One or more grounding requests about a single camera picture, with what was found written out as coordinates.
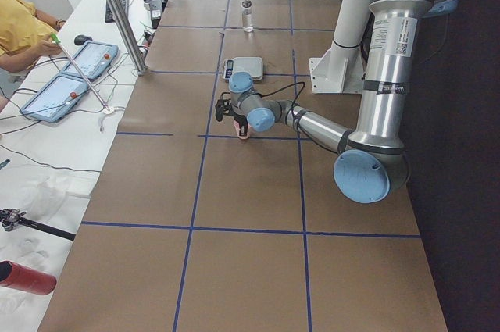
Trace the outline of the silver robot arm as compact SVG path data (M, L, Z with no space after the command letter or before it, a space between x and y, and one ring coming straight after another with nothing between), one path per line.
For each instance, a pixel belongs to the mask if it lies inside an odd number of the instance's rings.
M361 96L354 130L292 100L269 100L246 72L234 73L229 98L216 103L216 118L234 118L241 134L283 123L337 154L333 177L352 201L373 203L409 179L398 133L409 93L420 21L452 12L458 0L342 0L331 47L310 59L316 93Z

